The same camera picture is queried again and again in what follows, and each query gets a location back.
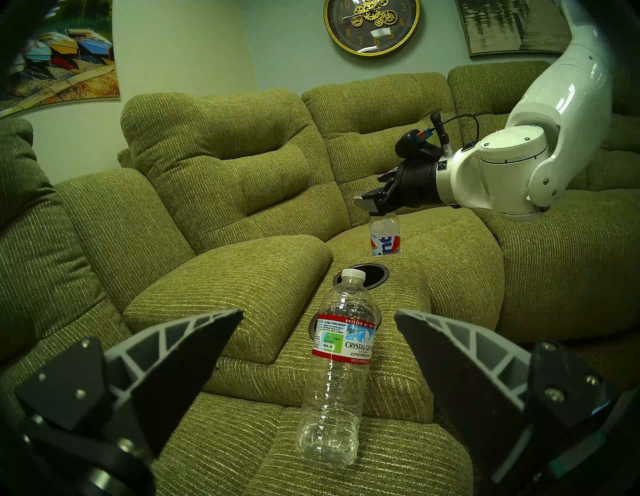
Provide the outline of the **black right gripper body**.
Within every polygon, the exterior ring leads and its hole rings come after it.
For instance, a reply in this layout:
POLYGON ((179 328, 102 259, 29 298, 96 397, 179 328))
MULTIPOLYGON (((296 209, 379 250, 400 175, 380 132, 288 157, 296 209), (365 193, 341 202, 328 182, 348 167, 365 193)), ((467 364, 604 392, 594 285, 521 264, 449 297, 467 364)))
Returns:
POLYGON ((397 167, 393 198, 397 208, 418 208, 441 204, 437 188, 439 159, 406 159, 397 167))

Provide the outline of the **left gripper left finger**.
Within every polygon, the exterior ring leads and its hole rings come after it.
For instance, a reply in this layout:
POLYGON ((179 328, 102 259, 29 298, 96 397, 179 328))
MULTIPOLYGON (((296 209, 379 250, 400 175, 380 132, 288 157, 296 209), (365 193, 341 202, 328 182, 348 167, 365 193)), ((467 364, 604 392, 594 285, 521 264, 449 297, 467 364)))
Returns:
POLYGON ((78 458, 157 458, 243 319, 243 310, 157 324, 104 351, 82 337, 15 390, 36 446, 78 458), (124 450, 119 444, 132 451, 124 450))

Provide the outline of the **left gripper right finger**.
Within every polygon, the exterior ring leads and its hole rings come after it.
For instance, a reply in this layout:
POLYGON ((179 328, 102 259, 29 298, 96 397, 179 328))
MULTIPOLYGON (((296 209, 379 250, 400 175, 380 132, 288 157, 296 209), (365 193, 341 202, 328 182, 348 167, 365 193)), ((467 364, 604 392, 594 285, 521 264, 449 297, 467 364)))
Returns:
POLYGON ((394 315, 436 402, 488 483, 559 479, 556 461, 597 434, 620 391, 557 341, 527 351, 481 326, 399 308, 394 315))

